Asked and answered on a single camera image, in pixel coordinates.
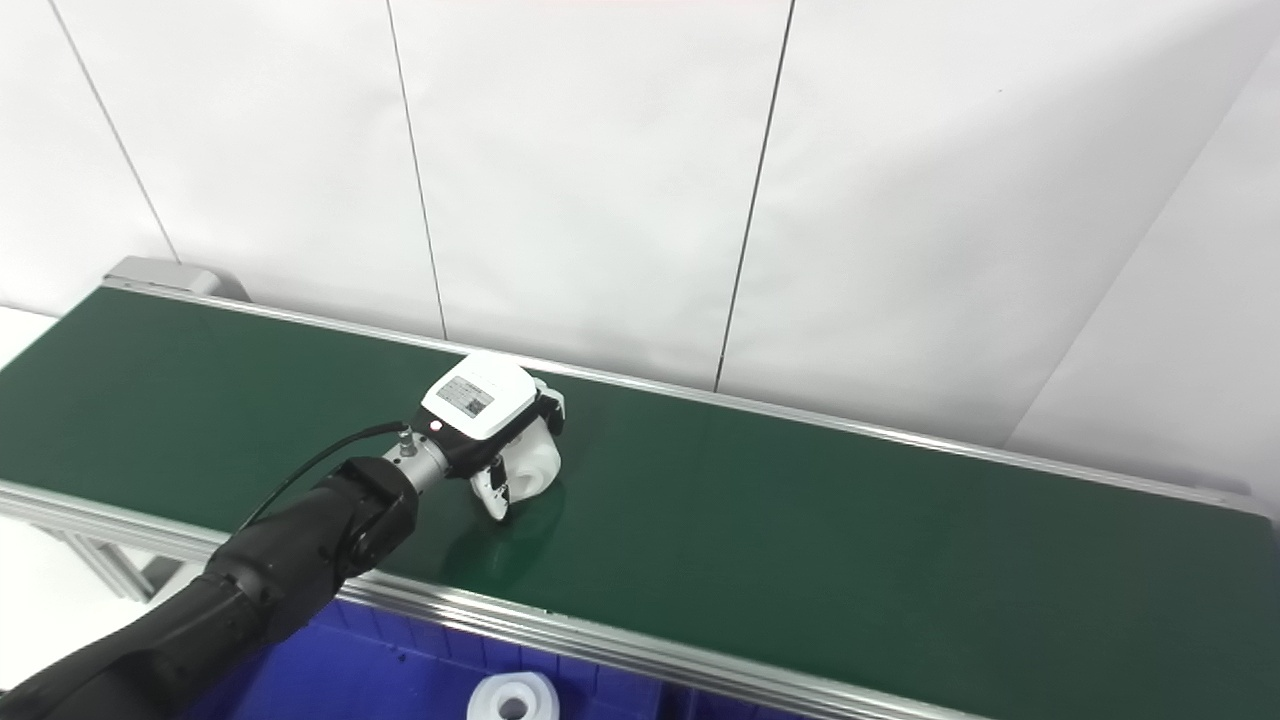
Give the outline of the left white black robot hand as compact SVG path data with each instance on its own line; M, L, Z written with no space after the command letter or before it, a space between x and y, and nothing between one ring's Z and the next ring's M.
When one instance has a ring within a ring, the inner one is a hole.
M398 460L417 492L463 480L485 514L506 523L559 475L564 420L561 392L506 355L475 352L422 396Z

